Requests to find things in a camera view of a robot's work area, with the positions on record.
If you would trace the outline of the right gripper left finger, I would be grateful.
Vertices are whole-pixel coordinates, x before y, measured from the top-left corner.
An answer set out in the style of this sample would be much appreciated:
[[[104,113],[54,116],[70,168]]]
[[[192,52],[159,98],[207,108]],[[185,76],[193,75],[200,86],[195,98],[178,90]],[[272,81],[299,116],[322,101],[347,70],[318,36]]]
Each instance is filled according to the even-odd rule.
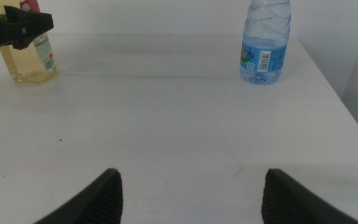
[[[81,192],[41,218],[38,223],[120,224],[123,212],[121,174],[108,168]]]

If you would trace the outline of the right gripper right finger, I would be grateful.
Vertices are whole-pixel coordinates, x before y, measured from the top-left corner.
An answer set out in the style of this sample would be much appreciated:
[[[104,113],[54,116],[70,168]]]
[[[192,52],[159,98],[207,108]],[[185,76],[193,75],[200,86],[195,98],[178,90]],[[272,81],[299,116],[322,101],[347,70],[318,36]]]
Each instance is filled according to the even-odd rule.
[[[358,224],[280,169],[266,173],[261,215],[264,223]]]

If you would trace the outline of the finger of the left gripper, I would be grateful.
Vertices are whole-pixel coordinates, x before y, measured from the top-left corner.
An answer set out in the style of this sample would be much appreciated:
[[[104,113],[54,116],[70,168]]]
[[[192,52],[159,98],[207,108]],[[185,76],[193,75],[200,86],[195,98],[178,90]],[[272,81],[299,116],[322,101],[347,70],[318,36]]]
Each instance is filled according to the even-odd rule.
[[[27,12],[4,6],[7,19],[7,39],[16,50],[27,48],[38,36],[54,28],[51,14]]]

